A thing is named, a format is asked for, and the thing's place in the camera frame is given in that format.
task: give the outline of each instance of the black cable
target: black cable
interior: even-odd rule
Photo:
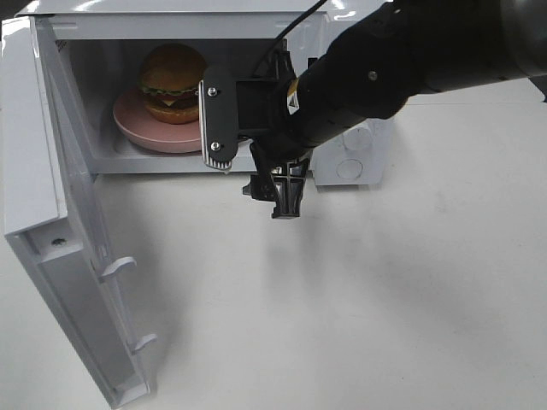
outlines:
[[[285,36],[294,30],[296,26],[298,26],[300,23],[302,23],[304,20],[306,20],[308,17],[310,17],[313,13],[315,13],[323,4],[325,4],[328,0],[319,0],[314,6],[311,7],[311,9],[308,9],[308,11],[302,13],[300,17],[298,17],[296,20],[294,20],[285,30],[283,30],[279,36],[275,38],[275,40],[270,44],[268,49],[264,52],[264,54],[260,57],[260,59],[256,62],[255,66],[253,67],[253,71],[250,73],[250,76],[253,77],[256,74],[256,71],[258,71],[258,68],[260,68],[262,62],[266,60],[266,57],[272,52],[273,49],[285,38]]]

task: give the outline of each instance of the table surface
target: table surface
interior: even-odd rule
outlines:
[[[310,181],[299,220],[270,220],[243,175],[101,177],[136,326],[159,336],[154,393],[126,408],[544,408],[541,99],[413,99],[382,184]],[[3,240],[0,326],[0,408],[107,408]]]

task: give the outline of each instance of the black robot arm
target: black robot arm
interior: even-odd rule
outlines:
[[[343,32],[298,79],[288,53],[275,50],[268,73],[236,81],[231,99],[238,137],[254,140],[258,174],[245,193],[276,202],[276,218],[298,216],[315,147],[367,118],[392,117],[416,94],[547,74],[546,27],[545,0],[395,0]],[[228,139],[223,147],[238,143]]]

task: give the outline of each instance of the plate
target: plate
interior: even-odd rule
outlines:
[[[169,154],[195,152],[202,148],[199,121],[173,125],[156,120],[144,107],[136,88],[119,96],[113,111],[120,131],[136,145]]]

